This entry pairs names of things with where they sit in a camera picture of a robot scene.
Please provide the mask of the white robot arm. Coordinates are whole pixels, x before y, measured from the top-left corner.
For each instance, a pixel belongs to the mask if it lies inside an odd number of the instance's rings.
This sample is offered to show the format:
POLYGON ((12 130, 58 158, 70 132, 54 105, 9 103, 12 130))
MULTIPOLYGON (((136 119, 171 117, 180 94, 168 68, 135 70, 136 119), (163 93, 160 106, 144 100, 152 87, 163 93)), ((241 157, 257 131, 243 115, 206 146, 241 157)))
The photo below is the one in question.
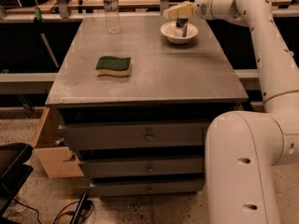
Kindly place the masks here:
POLYGON ((299 68, 272 0, 194 0, 164 11, 168 19, 194 15, 249 28, 264 107, 223 113, 208 127, 209 224, 281 224, 271 168, 299 159, 299 68))

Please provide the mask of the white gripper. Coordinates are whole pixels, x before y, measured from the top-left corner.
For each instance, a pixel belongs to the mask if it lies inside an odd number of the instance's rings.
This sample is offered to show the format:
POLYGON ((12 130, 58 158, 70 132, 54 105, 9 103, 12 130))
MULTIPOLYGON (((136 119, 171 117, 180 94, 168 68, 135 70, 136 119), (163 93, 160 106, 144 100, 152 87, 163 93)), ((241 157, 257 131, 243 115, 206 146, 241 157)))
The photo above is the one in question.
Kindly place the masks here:
POLYGON ((196 14, 197 8, 197 15, 203 20, 232 21, 240 16, 235 0, 194 0, 194 3, 179 3, 167 8, 163 15, 166 19, 189 19, 196 14))

